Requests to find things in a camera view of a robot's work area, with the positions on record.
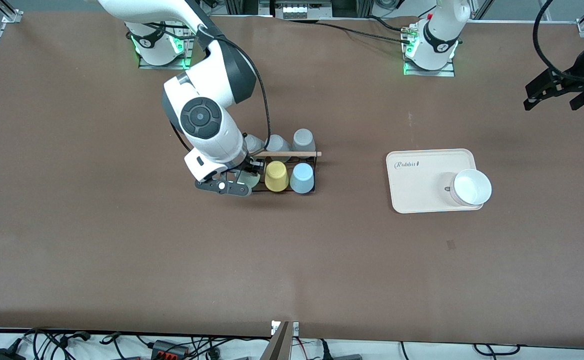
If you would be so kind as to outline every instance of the black wire rack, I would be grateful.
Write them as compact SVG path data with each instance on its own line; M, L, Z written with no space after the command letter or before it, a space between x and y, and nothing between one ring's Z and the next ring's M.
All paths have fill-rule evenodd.
M260 180L258 184L252 188L252 192L273 192L269 190L265 185L265 169L267 165L274 161L272 158L277 157L290 157L289 160L283 162L285 167L287 168L288 176L292 175L292 171L297 164L300 163L307 163L310 164L312 167L312 171L314 172L314 187L310 190L309 193L314 193L316 191L316 167L318 163L319 157L321 157L322 153L320 151L312 151L312 152L297 152L297 151L286 151L286 152L262 152L255 155L255 158L264 161L263 170L259 172ZM279 192L294 192L291 186L287 185L285 190Z

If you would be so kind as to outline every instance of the white tray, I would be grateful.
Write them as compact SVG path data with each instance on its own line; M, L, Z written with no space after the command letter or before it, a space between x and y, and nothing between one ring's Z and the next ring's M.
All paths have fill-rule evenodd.
M392 206L401 214L467 212L452 200L449 187L461 170L476 169L474 156L464 148L394 151L386 157Z

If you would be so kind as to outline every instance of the white cup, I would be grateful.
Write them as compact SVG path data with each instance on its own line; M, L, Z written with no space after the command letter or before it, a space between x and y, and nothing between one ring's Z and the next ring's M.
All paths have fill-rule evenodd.
M272 135L269 137L269 144L267 144L267 151L291 151L292 147L290 143L285 141L280 135ZM289 156L274 156L272 160L276 162L286 162L289 160Z
M258 185L258 181L260 180L260 174L256 173L248 173L246 171L242 171L239 175L239 178L236 179L236 182L239 184L245 184L251 188Z
M490 198L491 183L484 173L468 168L456 174L450 186L450 195L461 205L475 207Z
M253 153L261 150L263 148L263 145L265 145L265 142L259 139L258 137L249 134L248 136L245 137L245 144L247 144L248 146L248 153Z
M314 135L308 129L299 129L294 133L294 142L292 142L292 150L294 151L316 151L316 144L314 143Z

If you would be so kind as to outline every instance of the light blue cup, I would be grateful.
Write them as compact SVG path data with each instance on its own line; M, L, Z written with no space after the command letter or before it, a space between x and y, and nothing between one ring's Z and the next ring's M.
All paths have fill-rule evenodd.
M314 170L307 162L301 162L294 166L290 177L292 190L300 194L306 194L314 188Z

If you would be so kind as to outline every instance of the brown table surface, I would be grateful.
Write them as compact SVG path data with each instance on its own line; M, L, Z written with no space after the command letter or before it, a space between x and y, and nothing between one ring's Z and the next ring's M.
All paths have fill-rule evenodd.
M106 13L27 13L0 44L0 326L584 346L584 108L523 111L532 25L468 24L458 75L431 78L402 75L395 43L215 20L273 132L314 132L317 192L196 190L161 109L175 72L137 70ZM584 49L541 29L561 67ZM258 87L230 113L264 136ZM482 210L392 209L386 154L431 148L474 153Z

